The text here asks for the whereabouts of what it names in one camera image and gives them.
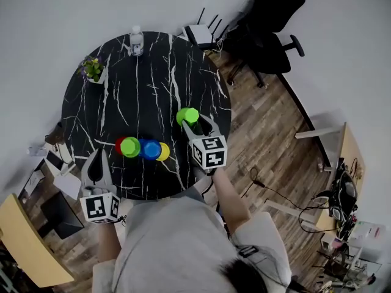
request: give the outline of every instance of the black office chair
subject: black office chair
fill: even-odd
[[[243,59],[229,74],[229,84],[232,85],[234,77],[248,65],[258,78],[258,86],[262,87],[265,83],[259,72],[280,74],[291,70],[285,51],[296,48],[299,55],[304,56],[304,50],[294,35],[291,35],[292,42],[283,46],[274,34],[285,27],[304,2],[305,0],[254,0],[252,10],[238,21],[238,27],[229,32],[224,40],[224,49]]]

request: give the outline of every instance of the chair backrest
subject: chair backrest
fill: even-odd
[[[305,0],[255,0],[248,16],[250,26],[265,32],[280,32]]]

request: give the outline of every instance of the round table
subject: round table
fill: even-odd
[[[195,183],[191,149],[175,116],[194,107],[211,117],[228,137],[230,98],[223,77],[199,48],[170,34],[144,32],[144,54],[130,52],[129,34],[114,38],[90,55],[100,57],[108,74],[103,84],[72,76],[62,105],[65,141],[81,169],[97,148],[108,154],[117,195],[155,200],[175,195]],[[127,158],[114,149],[120,137],[166,143],[163,162]]]

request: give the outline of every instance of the desk leg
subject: desk leg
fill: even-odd
[[[336,127],[317,129],[317,130],[311,130],[306,132],[299,132],[295,134],[294,137],[296,139],[319,137],[325,134],[332,134],[333,132],[340,132],[341,128],[342,128],[341,126],[336,126]]]
[[[273,202],[271,200],[265,201],[265,206],[270,206],[272,208],[278,209],[279,211],[285,212],[287,214],[293,215],[295,217],[299,217],[301,210],[300,209],[293,209],[289,208],[288,206],[284,206],[281,204],[278,204],[276,202]],[[309,224],[316,223],[316,217],[314,215],[309,215],[303,212],[300,216],[300,219],[305,220]]]

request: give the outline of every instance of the white pot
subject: white pot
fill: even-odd
[[[108,73],[106,67],[103,67],[103,70],[100,73],[100,77],[98,81],[94,81],[92,78],[87,78],[89,82],[92,82],[93,84],[102,84],[104,82],[104,78],[106,77],[106,74]]]

